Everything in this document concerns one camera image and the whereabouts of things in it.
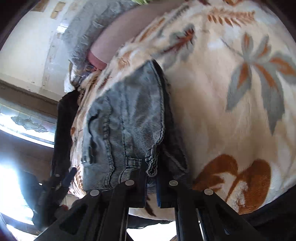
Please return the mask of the person's left hand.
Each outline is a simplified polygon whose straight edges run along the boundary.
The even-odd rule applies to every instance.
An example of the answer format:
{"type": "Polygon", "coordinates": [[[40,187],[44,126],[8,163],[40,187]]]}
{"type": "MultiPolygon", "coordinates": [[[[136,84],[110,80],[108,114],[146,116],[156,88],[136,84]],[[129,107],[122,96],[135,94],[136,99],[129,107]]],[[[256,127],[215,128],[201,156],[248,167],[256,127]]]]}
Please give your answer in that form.
{"type": "Polygon", "coordinates": [[[69,207],[65,204],[62,204],[61,206],[59,206],[55,212],[55,216],[60,216],[64,213],[66,213],[69,210],[69,207]]]}

